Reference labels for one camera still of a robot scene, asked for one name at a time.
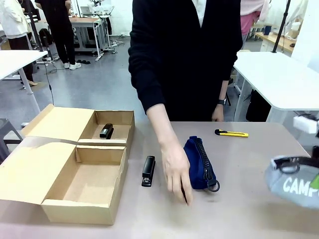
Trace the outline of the person's left hand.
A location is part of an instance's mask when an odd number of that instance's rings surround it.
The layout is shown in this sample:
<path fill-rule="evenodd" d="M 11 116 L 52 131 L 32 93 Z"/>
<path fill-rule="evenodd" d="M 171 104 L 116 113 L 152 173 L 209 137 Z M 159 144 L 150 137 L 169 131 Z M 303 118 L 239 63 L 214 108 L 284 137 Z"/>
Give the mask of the person's left hand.
<path fill-rule="evenodd" d="M 212 114 L 212 121 L 222 122 L 224 121 L 224 105 L 218 104 Z"/>

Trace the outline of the person's right hand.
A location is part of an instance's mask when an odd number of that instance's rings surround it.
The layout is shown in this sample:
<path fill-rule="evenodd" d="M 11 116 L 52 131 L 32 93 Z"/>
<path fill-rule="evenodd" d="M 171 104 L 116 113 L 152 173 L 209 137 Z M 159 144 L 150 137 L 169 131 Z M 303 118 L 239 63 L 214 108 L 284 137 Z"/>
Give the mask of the person's right hand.
<path fill-rule="evenodd" d="M 193 200 L 189 178 L 190 165 L 184 149 L 178 142 L 162 144 L 160 149 L 167 189 L 181 203 L 190 205 Z"/>

